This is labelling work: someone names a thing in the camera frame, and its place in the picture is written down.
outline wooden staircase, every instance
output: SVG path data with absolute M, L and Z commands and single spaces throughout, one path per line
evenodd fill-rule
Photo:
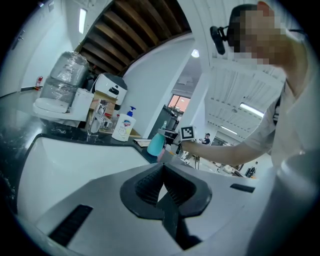
M 177 0 L 115 0 L 77 51 L 94 73 L 123 76 L 143 55 L 188 33 L 190 26 Z

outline shirt sleeve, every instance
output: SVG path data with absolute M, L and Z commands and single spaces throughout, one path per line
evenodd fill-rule
M 258 127 L 243 141 L 257 151 L 268 152 L 272 148 L 276 131 L 274 114 L 277 100 L 267 108 Z

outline countertop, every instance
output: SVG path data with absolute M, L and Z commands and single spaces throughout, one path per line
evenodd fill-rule
M 134 138 L 122 142 L 104 133 L 100 133 L 98 137 L 88 137 L 83 129 L 41 119 L 14 108 L 0 107 L 0 188 L 14 213 L 17 212 L 22 170 L 29 150 L 39 137 L 90 145 L 129 146 L 135 148 L 151 164 L 183 163 L 166 150 L 159 157 L 148 154 L 146 147 L 141 148 L 134 143 Z

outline forearm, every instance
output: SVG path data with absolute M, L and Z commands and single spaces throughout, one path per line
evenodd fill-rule
M 263 154 L 244 143 L 236 146 L 211 146 L 191 141 L 183 141 L 182 149 L 196 156 L 224 165 L 240 165 L 252 161 Z

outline sink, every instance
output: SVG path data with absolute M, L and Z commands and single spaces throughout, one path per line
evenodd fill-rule
M 36 224 L 47 210 L 90 180 L 148 164 L 130 146 L 88 145 L 39 137 L 22 170 L 18 215 Z

